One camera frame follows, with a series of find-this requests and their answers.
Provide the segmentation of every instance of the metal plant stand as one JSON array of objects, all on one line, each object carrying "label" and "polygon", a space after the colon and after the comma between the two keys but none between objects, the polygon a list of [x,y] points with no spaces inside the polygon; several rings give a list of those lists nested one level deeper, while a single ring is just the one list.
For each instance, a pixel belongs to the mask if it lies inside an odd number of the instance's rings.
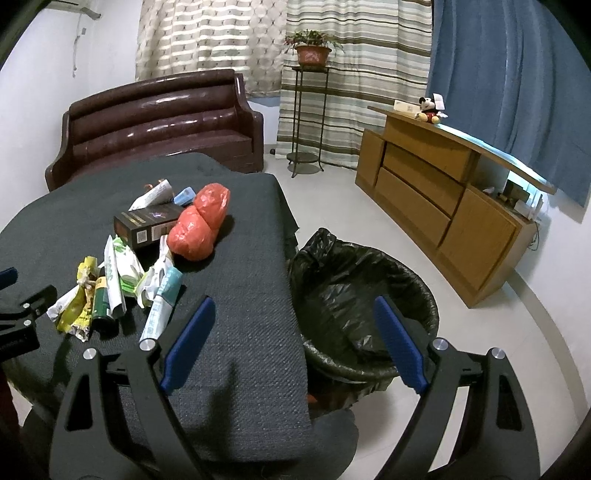
[{"label": "metal plant stand", "polygon": [[[297,66],[291,67],[293,71],[295,71],[295,91],[294,91],[294,122],[293,122],[293,131],[291,133],[291,153],[287,154],[287,160],[290,163],[293,162],[294,170],[291,174],[291,178],[295,177],[297,174],[297,166],[300,163],[316,163],[321,169],[322,163],[320,163],[320,156],[322,155],[322,137],[324,135],[324,115],[326,113],[326,96],[328,93],[328,86],[329,86],[329,67],[310,67],[310,66]],[[313,154],[312,152],[300,152],[300,122],[301,120],[301,94],[303,91],[303,83],[304,83],[304,72],[315,72],[315,73],[324,73],[326,80],[324,82],[324,105],[322,107],[322,122],[320,124],[320,145],[318,147],[318,155]]]}]

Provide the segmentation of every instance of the white floor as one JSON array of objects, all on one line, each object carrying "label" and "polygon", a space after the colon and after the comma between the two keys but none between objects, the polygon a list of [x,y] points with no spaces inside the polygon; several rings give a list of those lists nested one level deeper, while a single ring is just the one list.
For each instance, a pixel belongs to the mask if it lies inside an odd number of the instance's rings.
[{"label": "white floor", "polygon": [[[266,171],[281,184],[300,226],[302,247],[325,227],[342,240],[379,248],[414,270],[429,286],[439,307],[439,335],[457,349],[507,353],[524,390],[540,450],[542,471],[558,457],[578,428],[573,403],[544,336],[519,298],[505,287],[468,309],[413,241],[361,189],[345,168],[300,166],[291,178],[287,160],[266,155]],[[449,460],[462,421],[467,388],[456,397],[452,419],[432,468]],[[341,480],[373,479],[402,435],[418,396],[397,378],[386,392],[363,398],[354,407],[359,428],[357,454]]]}]

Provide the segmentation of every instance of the black garbage bag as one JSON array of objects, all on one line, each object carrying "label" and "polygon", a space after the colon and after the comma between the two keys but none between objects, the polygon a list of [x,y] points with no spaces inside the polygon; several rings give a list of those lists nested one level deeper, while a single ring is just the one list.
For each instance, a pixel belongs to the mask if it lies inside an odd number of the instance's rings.
[{"label": "black garbage bag", "polygon": [[324,410],[385,390],[398,375],[373,318],[388,294],[400,312],[437,335],[435,298],[421,278],[384,252],[319,229],[289,264],[291,295],[309,371],[309,393]]}]

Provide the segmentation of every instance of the sofa armrest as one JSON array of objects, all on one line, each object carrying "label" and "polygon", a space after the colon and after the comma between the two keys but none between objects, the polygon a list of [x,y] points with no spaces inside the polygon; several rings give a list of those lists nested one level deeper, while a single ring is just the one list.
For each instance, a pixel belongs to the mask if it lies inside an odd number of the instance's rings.
[{"label": "sofa armrest", "polygon": [[52,192],[67,183],[76,170],[70,145],[70,114],[66,112],[61,120],[60,152],[53,163],[45,169],[45,181],[49,191]]},{"label": "sofa armrest", "polygon": [[235,79],[236,112],[238,114],[239,132],[252,138],[252,153],[256,159],[259,171],[262,171],[264,153],[263,116],[262,113],[255,112],[248,104],[242,73],[237,73]]}]

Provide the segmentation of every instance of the air conditioner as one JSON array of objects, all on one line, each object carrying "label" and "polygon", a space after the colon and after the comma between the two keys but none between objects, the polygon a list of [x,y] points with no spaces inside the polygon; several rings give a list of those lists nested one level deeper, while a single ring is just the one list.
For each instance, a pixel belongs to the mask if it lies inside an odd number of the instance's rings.
[{"label": "air conditioner", "polygon": [[77,14],[86,14],[92,20],[98,20],[100,14],[90,9],[90,0],[53,0],[47,6],[53,10],[64,10],[66,12],[73,12]]}]

